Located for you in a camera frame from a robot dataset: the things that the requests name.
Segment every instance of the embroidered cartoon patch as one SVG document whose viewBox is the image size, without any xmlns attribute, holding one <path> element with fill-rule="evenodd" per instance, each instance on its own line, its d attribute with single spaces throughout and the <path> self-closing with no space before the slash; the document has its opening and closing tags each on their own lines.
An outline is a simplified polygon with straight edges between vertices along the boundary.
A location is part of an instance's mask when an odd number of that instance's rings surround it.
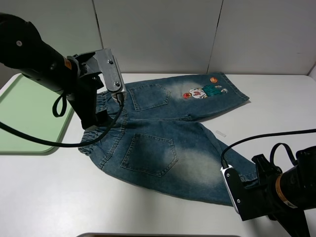
<svg viewBox="0 0 316 237">
<path fill-rule="evenodd" d="M 221 95 L 227 93 L 226 88 L 222 88 L 220 85 L 206 85 L 203 88 L 192 88 L 189 93 L 184 93 L 183 98 L 188 99 L 194 97 L 196 99 L 204 99 L 208 96 Z"/>
<path fill-rule="evenodd" d="M 218 82 L 218 79 L 217 78 L 211 78 L 210 81 L 211 81 L 211 83 L 216 83 L 216 82 Z"/>
</svg>

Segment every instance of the faded denim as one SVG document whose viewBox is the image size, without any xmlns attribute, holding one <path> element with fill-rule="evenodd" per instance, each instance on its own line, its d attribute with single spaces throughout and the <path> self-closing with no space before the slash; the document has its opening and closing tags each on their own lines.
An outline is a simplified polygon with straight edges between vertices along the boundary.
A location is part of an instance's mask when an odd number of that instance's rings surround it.
<svg viewBox="0 0 316 237">
<path fill-rule="evenodd" d="M 98 143 L 79 148 L 105 173 L 171 196 L 232 205 L 221 177 L 227 147 L 196 120 L 231 110 L 249 98 L 223 73 L 190 75 L 126 84 L 125 108 Z M 97 112 L 114 117 L 111 94 L 97 96 Z M 82 141 L 105 127 L 85 131 Z M 226 158 L 243 181 L 256 179 L 255 165 L 230 150 Z"/>
</svg>

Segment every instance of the black cable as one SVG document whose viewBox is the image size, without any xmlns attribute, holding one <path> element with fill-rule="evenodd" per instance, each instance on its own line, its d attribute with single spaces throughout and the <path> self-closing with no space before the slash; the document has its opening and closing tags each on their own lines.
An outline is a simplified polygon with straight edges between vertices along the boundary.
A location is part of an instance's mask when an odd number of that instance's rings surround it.
<svg viewBox="0 0 316 237">
<path fill-rule="evenodd" d="M 276 151 L 277 151 L 277 148 L 278 148 L 280 145 L 283 145 L 283 146 L 284 146 L 284 148 L 285 148 L 285 150 L 286 150 L 286 152 L 287 152 L 287 155 L 288 155 L 288 157 L 290 158 L 290 161 L 291 161 L 292 165 L 293 165 L 293 166 L 296 166 L 296 165 L 297 165 L 297 160 L 295 159 L 295 157 L 294 157 L 294 155 L 293 155 L 293 153 L 292 153 L 291 148 L 290 148 L 289 145 L 286 144 L 286 143 L 276 143 L 276 144 L 273 146 L 273 148 L 272 148 L 272 150 L 271 150 L 271 153 L 270 153 L 270 163 L 271 163 L 271 165 L 273 165 L 274 167 L 277 167 L 277 166 L 275 165 L 274 159 L 275 159 L 275 153 L 276 153 Z"/>
<path fill-rule="evenodd" d="M 221 154 L 221 163 L 222 163 L 222 167 L 224 169 L 228 168 L 228 163 L 224 157 L 224 154 L 232 147 L 239 145 L 240 143 L 243 142 L 247 142 L 253 139 L 257 139 L 257 138 L 263 138 L 263 137 L 276 137 L 276 136 L 285 136 L 285 135 L 295 135 L 295 134 L 306 134 L 306 133 L 313 133 L 316 132 L 316 129 L 307 129 L 307 130 L 299 130 L 299 131 L 290 131 L 290 132 L 277 132 L 277 133 L 268 133 L 268 134 L 261 134 L 261 135 L 256 135 L 256 136 L 252 136 L 252 137 L 248 137 L 245 139 L 242 139 L 238 142 L 232 143 L 230 146 L 226 147 L 222 154 Z"/>
<path fill-rule="evenodd" d="M 0 128 L 12 133 L 15 136 L 21 137 L 23 139 L 29 140 L 31 142 L 36 142 L 36 143 L 40 143 L 43 145 L 47 145 L 47 146 L 52 146 L 52 147 L 84 147 L 84 146 L 88 146 L 88 145 L 92 145 L 93 143 L 96 143 L 98 141 L 100 141 L 102 138 L 105 137 L 105 135 L 107 135 L 107 133 L 111 130 L 111 128 L 115 125 L 116 121 L 118 120 L 119 116 L 122 113 L 123 110 L 123 102 L 120 101 L 120 107 L 119 107 L 119 111 L 117 113 L 117 115 L 114 117 L 113 121 L 111 122 L 111 124 L 107 127 L 107 129 L 105 129 L 105 131 L 96 139 L 92 140 L 92 141 L 88 141 L 88 142 L 81 142 L 81 143 L 74 143 L 74 144 L 67 144 L 67 143 L 59 143 L 59 142 L 51 142 L 51 141 L 46 141 L 46 140 L 42 140 L 40 138 L 37 137 L 33 137 L 30 136 L 28 134 L 25 134 L 23 132 L 20 132 L 18 130 L 15 130 L 12 127 L 9 127 L 7 125 L 5 125 L 4 123 L 0 122 Z"/>
</svg>

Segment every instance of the jeans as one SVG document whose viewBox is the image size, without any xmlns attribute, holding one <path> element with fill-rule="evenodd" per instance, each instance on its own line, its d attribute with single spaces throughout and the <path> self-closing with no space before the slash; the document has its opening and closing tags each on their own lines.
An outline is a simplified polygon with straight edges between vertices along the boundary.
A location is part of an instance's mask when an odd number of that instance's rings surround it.
<svg viewBox="0 0 316 237">
<path fill-rule="evenodd" d="M 196 120 L 235 108 L 249 98 L 223 73 L 126 84 L 128 95 L 116 125 L 100 141 L 79 148 L 105 173 L 178 198 L 232 205 L 221 176 L 227 147 Z M 114 117 L 119 105 L 97 95 L 97 111 Z M 85 131 L 82 141 L 106 128 Z M 257 178 L 255 165 L 229 150 L 226 159 L 243 181 Z"/>
</svg>

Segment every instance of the back pocket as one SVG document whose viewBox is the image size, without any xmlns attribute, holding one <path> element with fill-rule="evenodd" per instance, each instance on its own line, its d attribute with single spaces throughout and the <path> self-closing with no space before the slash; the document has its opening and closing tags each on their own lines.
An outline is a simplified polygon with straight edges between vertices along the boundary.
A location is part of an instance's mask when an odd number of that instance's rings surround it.
<svg viewBox="0 0 316 237">
<path fill-rule="evenodd" d="M 171 91 L 163 88 L 159 84 L 142 85 L 130 88 L 128 91 L 132 97 L 136 111 L 166 105 L 171 95 Z"/>
<path fill-rule="evenodd" d="M 161 177 L 177 161 L 172 139 L 136 133 L 121 167 Z"/>
</svg>

